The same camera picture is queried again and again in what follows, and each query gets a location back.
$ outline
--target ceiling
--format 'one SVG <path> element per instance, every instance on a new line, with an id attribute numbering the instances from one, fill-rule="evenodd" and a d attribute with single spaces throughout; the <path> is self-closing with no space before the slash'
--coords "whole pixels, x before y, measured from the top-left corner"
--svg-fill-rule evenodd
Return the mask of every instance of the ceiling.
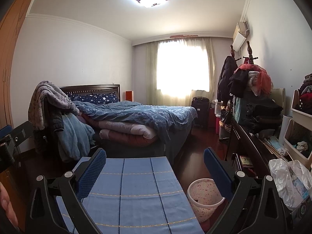
<path id="1" fill-rule="evenodd" d="M 130 41 L 184 32 L 232 36 L 245 0 L 169 0 L 151 8 L 134 0 L 34 0 L 30 13 L 88 23 Z"/>

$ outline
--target navy blue pillow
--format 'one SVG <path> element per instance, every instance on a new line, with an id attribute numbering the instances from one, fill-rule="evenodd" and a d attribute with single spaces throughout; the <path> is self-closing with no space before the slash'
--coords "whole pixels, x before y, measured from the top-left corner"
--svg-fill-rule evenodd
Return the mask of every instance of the navy blue pillow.
<path id="1" fill-rule="evenodd" d="M 90 102 L 95 105 L 119 102 L 119 99 L 115 93 L 93 95 L 78 95 L 69 93 L 68 97 L 71 99 L 71 101 Z"/>

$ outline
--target silver screw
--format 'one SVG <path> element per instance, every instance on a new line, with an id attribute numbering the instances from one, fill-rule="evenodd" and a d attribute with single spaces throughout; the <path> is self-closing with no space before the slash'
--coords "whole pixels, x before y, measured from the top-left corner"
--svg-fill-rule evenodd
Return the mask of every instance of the silver screw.
<path id="1" fill-rule="evenodd" d="M 73 176 L 73 172 L 66 172 L 65 174 L 64 174 L 64 176 L 66 177 L 66 178 L 70 178 L 71 176 Z"/>
<path id="2" fill-rule="evenodd" d="M 272 180 L 273 180 L 273 178 L 272 178 L 272 176 L 267 175 L 267 176 L 266 176 L 266 180 L 267 180 L 267 181 L 272 181 Z"/>
<path id="3" fill-rule="evenodd" d="M 39 175 L 37 178 L 36 178 L 37 181 L 42 181 L 43 180 L 43 176 L 42 175 Z"/>
<path id="4" fill-rule="evenodd" d="M 236 174 L 238 177 L 241 177 L 241 178 L 245 177 L 245 173 L 242 171 L 238 171 Z"/>

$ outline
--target white wall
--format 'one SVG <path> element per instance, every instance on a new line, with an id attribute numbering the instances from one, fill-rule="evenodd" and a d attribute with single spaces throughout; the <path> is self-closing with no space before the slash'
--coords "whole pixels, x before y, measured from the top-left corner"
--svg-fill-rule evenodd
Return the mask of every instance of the white wall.
<path id="1" fill-rule="evenodd" d="M 285 88 L 286 113 L 294 90 L 312 73 L 312 31 L 293 0 L 251 0 L 246 20 L 250 26 L 255 64 L 265 68 L 275 88 Z M 248 56 L 247 44 L 242 55 Z"/>
<path id="2" fill-rule="evenodd" d="M 28 107 L 37 84 L 121 85 L 132 90 L 131 43 L 115 34 L 77 21 L 26 18 L 12 61 L 11 109 L 14 126 L 28 120 Z"/>
<path id="3" fill-rule="evenodd" d="M 216 62 L 214 87 L 214 98 L 216 98 L 219 75 L 225 58 L 230 55 L 230 45 L 233 44 L 233 39 L 212 37 L 212 43 Z M 146 105 L 146 44 L 134 46 L 132 69 L 134 100 Z"/>

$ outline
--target headboard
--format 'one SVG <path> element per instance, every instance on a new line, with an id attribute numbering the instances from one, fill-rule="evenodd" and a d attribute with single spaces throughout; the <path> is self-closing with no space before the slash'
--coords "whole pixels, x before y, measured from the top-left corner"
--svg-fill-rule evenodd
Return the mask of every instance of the headboard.
<path id="1" fill-rule="evenodd" d="M 76 85 L 60 87 L 60 89 L 66 94 L 79 95 L 115 93 L 120 100 L 120 84 Z"/>

